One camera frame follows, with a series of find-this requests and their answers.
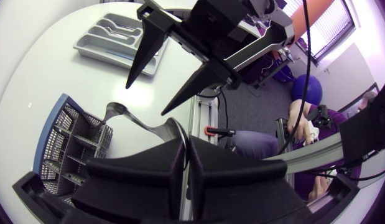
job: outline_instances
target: gray trousers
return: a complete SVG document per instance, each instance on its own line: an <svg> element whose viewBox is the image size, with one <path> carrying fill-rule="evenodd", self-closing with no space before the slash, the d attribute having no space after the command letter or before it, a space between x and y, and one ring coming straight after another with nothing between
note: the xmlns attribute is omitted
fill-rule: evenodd
<svg viewBox="0 0 385 224"><path fill-rule="evenodd" d="M278 139L274 136L254 131L236 131L233 137L227 139L225 148L236 148L240 156L255 159L265 159L278 153Z"/></svg>

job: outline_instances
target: window blind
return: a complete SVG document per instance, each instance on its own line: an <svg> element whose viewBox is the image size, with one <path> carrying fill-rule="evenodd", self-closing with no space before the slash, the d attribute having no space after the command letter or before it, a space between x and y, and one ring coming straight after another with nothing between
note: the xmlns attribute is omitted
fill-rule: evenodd
<svg viewBox="0 0 385 224"><path fill-rule="evenodd" d="M287 4L283 11L288 16L291 16L303 4L302 0L285 1ZM310 28L311 51L315 61L319 61L352 28L354 28L354 22L351 19L346 4L343 0L335 0ZM303 34L302 38L305 43L308 43L307 33ZM304 48L303 50L307 50L307 44L300 44L300 47Z"/></svg>

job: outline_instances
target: table surface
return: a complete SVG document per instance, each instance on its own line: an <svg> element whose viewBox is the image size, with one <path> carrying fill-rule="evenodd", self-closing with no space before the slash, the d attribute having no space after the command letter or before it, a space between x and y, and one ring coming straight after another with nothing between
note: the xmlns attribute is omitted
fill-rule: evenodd
<svg viewBox="0 0 385 224"><path fill-rule="evenodd" d="M14 223L37 220L19 200L12 185L31 170L45 121L62 93L85 111L103 118L106 105L117 101L149 126L174 117L189 129L190 100L166 116L160 112L201 65L178 43L169 40L153 78L141 75L130 89L128 71L79 55L72 48L107 12L137 19L139 4L97 4L74 12L49 28L26 53L0 104L0 203ZM108 157L130 156L162 143L152 133L122 116L108 121L113 138Z"/></svg>

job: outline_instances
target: hand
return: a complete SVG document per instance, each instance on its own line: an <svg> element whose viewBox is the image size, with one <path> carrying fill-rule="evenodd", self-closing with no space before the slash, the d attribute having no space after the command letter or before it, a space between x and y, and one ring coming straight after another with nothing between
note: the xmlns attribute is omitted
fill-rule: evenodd
<svg viewBox="0 0 385 224"><path fill-rule="evenodd" d="M287 121L287 131L289 134L292 134L294 126L296 125L297 117L299 117L298 110L290 111L289 120ZM299 126L294 134L294 138L301 140L305 138L305 145L308 146L311 144L311 134L310 128L308 126L308 121L304 115L300 118Z"/></svg>
<svg viewBox="0 0 385 224"><path fill-rule="evenodd" d="M308 195L308 203L314 201L315 199L323 195L328 190L328 187L329 186L326 178L316 176L314 187L312 188L312 191Z"/></svg>

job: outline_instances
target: person's arm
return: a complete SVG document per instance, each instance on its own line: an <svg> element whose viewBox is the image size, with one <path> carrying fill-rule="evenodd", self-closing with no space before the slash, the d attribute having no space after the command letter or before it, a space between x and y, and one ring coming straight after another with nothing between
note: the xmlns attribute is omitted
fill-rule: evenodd
<svg viewBox="0 0 385 224"><path fill-rule="evenodd" d="M300 107L302 106L302 100L295 100L289 106L289 120L287 121L287 131L289 134L292 133L294 126L296 125L297 118L299 117ZM311 103L304 103L303 115L300 119L299 126L297 127L294 138L303 139L305 138L305 145L311 143L310 128L308 127L308 121L305 118L310 111Z"/></svg>
<svg viewBox="0 0 385 224"><path fill-rule="evenodd" d="M295 100L293 101L289 106L289 116L291 113L295 114L296 116L299 115L300 107L302 106L302 100ZM304 109L303 114L304 116L308 116L308 112L310 111L311 103L304 102Z"/></svg>
<svg viewBox="0 0 385 224"><path fill-rule="evenodd" d="M326 178L316 176L312 191L308 195L308 203L321 197L328 190L328 187L329 187L329 185L327 183Z"/></svg>

